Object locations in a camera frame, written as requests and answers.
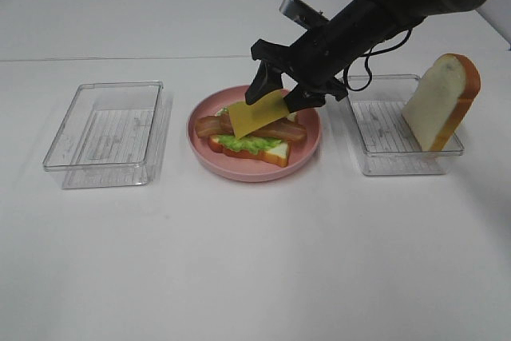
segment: white tabletop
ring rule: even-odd
[[[291,44],[303,29],[282,0],[0,0],[0,60],[249,56],[257,39]],[[305,0],[329,18],[351,0]],[[443,50],[508,44],[476,12],[417,28]]]
[[[211,174],[185,134],[249,58],[0,63],[0,339],[505,339],[509,60],[471,58],[485,84],[448,175],[363,176],[330,101],[310,163],[265,184]],[[77,86],[152,79],[174,95],[160,179],[60,190],[42,159]]]

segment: cheese slice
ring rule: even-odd
[[[234,136],[239,139],[289,114],[282,91],[277,89],[261,97],[253,105],[238,101],[227,107]]]

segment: sandwich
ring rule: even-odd
[[[290,113],[285,118],[236,139],[226,108],[214,116],[198,119],[195,131],[198,137],[208,140],[208,146],[213,152],[264,161],[279,167],[287,167],[292,145],[307,138],[307,130],[298,123],[297,114]]]

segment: white wall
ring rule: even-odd
[[[478,11],[511,44],[511,0],[488,0]]]

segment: white bread slice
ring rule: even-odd
[[[441,151],[481,88],[475,65],[465,56],[444,54],[429,68],[402,110],[423,151]]]
[[[296,113],[290,113],[287,118],[291,121],[298,121]],[[279,167],[287,167],[289,162],[289,155],[291,154],[291,145],[286,141],[283,141],[276,147],[269,149],[268,151],[259,151],[256,155],[242,150],[239,152],[234,152],[230,149],[225,148],[220,142],[217,135],[210,136],[208,138],[209,148],[213,152],[223,153],[224,155],[230,157],[238,157],[241,159],[253,159],[260,160],[266,163],[275,164]]]

